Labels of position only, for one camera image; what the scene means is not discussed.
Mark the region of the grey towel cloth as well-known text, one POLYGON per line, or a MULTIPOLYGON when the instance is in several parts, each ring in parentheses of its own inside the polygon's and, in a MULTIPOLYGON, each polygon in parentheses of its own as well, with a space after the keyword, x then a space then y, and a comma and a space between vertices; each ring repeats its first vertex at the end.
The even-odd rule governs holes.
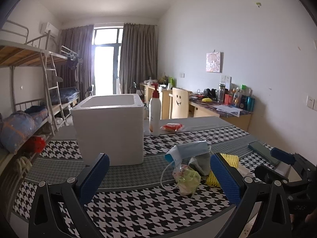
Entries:
POLYGON ((195 156, 189 160, 189 166, 193 170, 197 171, 201 176, 208 176, 211 171, 210 159, 210 153, 195 156))

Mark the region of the green plastic wrapper bag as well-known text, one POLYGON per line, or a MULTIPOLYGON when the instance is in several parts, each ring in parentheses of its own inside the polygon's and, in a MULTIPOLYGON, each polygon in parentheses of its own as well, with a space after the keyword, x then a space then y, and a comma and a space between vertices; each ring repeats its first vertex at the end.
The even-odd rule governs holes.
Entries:
POLYGON ((188 165, 181 164, 180 167, 175 168, 173 177, 181 196, 194 195, 201 184, 200 174, 188 165))

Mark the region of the houndstooth table mat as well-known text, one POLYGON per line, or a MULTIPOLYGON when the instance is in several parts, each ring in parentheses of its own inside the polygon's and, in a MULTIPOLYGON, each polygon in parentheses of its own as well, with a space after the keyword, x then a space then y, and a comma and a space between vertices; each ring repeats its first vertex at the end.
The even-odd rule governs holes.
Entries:
MULTIPOLYGON (((158 137, 145 135, 142 164, 111 167, 92 201, 85 207, 105 237, 214 237, 233 211, 223 192, 202 181, 192 196, 177 190, 164 154, 178 143, 205 140, 213 152, 234 154, 248 170, 265 160, 248 145, 255 137, 215 118, 185 119, 185 130, 158 137)), ((35 160, 18 190, 10 225, 27 237, 29 214, 37 184, 64 182, 77 176, 84 163, 73 126, 65 126, 35 160)))

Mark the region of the red snack packet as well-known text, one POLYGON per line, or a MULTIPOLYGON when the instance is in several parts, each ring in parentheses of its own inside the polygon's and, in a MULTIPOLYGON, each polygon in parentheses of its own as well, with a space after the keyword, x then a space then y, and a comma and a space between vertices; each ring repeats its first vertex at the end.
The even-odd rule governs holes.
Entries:
POLYGON ((167 123, 161 127, 161 130, 175 133, 175 132, 182 130, 183 127, 184 127, 184 125, 179 124, 179 123, 167 123))

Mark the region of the yellow object on desk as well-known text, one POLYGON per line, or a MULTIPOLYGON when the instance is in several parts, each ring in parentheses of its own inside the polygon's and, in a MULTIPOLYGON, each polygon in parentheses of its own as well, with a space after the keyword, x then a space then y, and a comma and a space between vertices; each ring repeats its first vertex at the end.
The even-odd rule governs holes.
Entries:
POLYGON ((203 99, 202 99, 202 102, 204 102, 204 103, 211 103, 211 102, 213 102, 213 100, 207 97, 207 98, 203 98, 203 99))

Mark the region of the cartoon wall picture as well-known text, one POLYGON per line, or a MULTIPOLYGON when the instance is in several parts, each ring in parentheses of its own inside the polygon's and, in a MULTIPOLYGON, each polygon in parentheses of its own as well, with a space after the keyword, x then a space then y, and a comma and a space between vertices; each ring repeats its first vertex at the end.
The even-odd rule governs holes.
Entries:
POLYGON ((221 72, 221 53, 212 52, 206 54, 206 71, 208 73, 221 72))

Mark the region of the red plastic bag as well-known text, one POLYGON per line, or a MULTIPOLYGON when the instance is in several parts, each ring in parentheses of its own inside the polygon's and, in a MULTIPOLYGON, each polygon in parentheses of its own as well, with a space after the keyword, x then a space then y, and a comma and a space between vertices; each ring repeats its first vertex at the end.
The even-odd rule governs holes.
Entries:
POLYGON ((41 136, 32 136, 24 143, 24 150, 33 153, 41 153, 46 147, 46 142, 41 136))

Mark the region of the wooden smiley chair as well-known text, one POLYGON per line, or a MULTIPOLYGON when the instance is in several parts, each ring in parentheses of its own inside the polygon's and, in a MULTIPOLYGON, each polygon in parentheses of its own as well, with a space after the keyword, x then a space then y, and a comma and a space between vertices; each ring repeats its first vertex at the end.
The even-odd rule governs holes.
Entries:
POLYGON ((172 88, 170 94, 170 119, 189 117, 189 91, 172 88))

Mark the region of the blue plaid bedding bundle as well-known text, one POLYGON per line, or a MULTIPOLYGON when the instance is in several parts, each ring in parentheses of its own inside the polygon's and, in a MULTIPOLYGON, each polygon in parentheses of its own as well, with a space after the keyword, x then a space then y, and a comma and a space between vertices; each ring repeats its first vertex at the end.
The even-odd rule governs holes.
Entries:
POLYGON ((9 153, 16 154, 47 117, 45 106, 31 106, 25 111, 12 113, 1 122, 1 145, 9 153))

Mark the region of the white pump lotion bottle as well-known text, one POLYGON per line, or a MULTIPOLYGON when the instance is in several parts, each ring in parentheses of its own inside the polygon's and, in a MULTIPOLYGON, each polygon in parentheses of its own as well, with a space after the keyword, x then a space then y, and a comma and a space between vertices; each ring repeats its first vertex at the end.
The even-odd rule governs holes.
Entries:
POLYGON ((159 99, 158 84, 153 83, 154 91, 149 103, 149 131, 153 136, 159 136, 159 121, 161 119, 161 101, 159 99))

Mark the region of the papers on desk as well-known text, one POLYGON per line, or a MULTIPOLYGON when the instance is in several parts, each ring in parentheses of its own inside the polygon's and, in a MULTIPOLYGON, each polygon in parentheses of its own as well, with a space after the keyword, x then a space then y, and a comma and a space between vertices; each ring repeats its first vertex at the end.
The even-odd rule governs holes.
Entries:
POLYGON ((214 108, 219 112, 231 114, 231 115, 236 116, 236 117, 240 117, 240 114, 243 111, 242 109, 239 109, 236 107, 231 107, 228 105, 216 105, 216 106, 214 106, 214 108))

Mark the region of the metal bunk bed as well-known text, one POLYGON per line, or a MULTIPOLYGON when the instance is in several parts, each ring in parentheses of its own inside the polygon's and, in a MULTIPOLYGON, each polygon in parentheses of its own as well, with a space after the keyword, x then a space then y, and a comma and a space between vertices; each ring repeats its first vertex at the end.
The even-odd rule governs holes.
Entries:
POLYGON ((67 123, 76 88, 60 88, 57 67, 66 63, 51 33, 30 39, 29 29, 7 20, 1 28, 1 122, 17 111, 45 106, 48 117, 33 136, 47 140, 67 123))

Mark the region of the dark green phone case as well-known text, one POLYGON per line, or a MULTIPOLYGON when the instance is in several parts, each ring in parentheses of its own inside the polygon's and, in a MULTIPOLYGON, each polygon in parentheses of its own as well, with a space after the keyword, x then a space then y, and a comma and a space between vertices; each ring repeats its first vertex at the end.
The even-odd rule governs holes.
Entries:
POLYGON ((258 155, 262 156, 267 162, 276 167, 279 165, 280 160, 277 160, 270 154, 270 150, 264 145, 260 144, 257 141, 251 142, 248 144, 248 148, 250 148, 253 152, 256 152, 258 155))

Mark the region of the white air conditioner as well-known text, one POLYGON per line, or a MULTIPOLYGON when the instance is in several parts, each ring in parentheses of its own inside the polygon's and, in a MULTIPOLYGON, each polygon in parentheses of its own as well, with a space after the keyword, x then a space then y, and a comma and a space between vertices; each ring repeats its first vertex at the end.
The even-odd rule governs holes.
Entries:
POLYGON ((42 23, 41 28, 40 28, 40 33, 42 35, 44 34, 48 34, 51 33, 51 36, 53 36, 54 38, 57 38, 59 35, 59 30, 53 26, 51 23, 46 22, 46 23, 42 23))

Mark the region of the yellow foam net sleeve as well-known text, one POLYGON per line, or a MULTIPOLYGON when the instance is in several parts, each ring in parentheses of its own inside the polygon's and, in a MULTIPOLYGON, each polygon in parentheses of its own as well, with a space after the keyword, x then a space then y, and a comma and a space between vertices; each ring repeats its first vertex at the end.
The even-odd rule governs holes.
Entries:
POLYGON ((220 187, 222 184, 230 184, 234 181, 227 166, 237 169, 239 157, 237 155, 216 153, 211 155, 211 171, 207 177, 206 184, 213 187, 220 187))

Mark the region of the teal bottle on desk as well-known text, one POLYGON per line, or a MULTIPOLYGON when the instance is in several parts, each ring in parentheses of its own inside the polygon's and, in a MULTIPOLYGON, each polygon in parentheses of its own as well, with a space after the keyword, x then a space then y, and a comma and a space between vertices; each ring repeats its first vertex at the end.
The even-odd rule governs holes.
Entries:
POLYGON ((248 112, 253 112, 254 111, 254 106, 255 106, 255 99, 253 97, 248 97, 247 99, 247 111, 248 112))

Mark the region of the wall socket plate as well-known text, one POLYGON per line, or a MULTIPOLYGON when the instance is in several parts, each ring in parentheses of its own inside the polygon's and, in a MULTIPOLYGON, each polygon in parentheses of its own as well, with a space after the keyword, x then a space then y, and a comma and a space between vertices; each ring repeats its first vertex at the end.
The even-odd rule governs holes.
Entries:
POLYGON ((308 95, 306 100, 306 106, 310 109, 314 109, 314 103, 315 99, 308 95))

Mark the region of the white styrofoam box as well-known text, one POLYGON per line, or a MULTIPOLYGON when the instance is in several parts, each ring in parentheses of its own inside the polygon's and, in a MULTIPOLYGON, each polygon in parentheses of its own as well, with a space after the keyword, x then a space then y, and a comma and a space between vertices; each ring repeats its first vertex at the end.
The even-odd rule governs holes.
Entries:
POLYGON ((90 96, 72 108, 84 163, 91 165, 104 153, 111 166, 142 164, 143 112, 137 94, 90 96))

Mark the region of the left brown curtain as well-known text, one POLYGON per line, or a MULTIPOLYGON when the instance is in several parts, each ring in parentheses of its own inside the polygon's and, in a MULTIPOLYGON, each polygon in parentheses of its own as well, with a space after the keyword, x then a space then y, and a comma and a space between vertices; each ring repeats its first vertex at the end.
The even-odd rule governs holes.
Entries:
POLYGON ((75 87, 79 99, 85 98, 87 89, 92 85, 92 36, 94 25, 85 25, 61 31, 59 49, 67 57, 58 73, 64 88, 75 87))

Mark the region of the brown curtain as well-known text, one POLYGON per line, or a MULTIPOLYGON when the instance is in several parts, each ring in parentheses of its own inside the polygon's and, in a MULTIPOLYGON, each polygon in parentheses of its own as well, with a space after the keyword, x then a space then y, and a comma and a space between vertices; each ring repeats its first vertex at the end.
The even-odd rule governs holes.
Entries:
POLYGON ((129 93, 133 83, 158 77, 158 41, 156 26, 126 23, 120 50, 119 84, 121 93, 129 93))
POLYGON ((67 57, 58 73, 64 88, 75 87, 79 99, 85 98, 87 89, 92 85, 92 36, 94 25, 85 25, 61 31, 59 49, 67 57))

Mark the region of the right brown curtain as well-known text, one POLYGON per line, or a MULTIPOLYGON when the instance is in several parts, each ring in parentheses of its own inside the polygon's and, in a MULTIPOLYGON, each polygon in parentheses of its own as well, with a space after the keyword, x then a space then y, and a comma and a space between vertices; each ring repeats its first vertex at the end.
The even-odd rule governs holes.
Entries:
POLYGON ((121 93, 129 93, 133 83, 158 77, 158 41, 156 26, 126 23, 120 50, 119 84, 121 93))

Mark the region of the wooden desk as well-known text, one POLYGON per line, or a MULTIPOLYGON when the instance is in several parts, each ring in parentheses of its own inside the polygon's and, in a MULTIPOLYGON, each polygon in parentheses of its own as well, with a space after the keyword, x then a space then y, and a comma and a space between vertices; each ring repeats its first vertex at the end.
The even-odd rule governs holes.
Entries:
POLYGON ((161 118, 162 119, 178 119, 189 117, 218 117, 226 122, 248 130, 252 113, 242 110, 239 116, 231 113, 217 110, 215 103, 205 103, 200 98, 188 93, 186 99, 181 100, 181 105, 174 103, 172 90, 159 89, 159 98, 161 100, 161 118))

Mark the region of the blue surgical face mask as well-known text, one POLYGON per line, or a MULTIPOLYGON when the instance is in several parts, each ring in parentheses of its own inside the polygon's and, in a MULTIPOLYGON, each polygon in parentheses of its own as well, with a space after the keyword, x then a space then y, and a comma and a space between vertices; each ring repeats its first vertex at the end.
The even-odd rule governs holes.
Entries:
POLYGON ((176 182, 176 185, 173 188, 167 188, 165 185, 163 185, 163 175, 170 166, 173 166, 174 170, 178 174, 181 172, 181 165, 184 159, 192 158, 195 156, 201 156, 204 154, 210 154, 209 152, 210 152, 210 149, 207 144, 207 141, 195 141, 190 143, 174 145, 174 147, 172 147, 164 155, 164 158, 168 162, 168 165, 162 171, 162 174, 160 177, 161 187, 163 187, 163 189, 167 191, 172 191, 178 187, 178 181, 176 182))

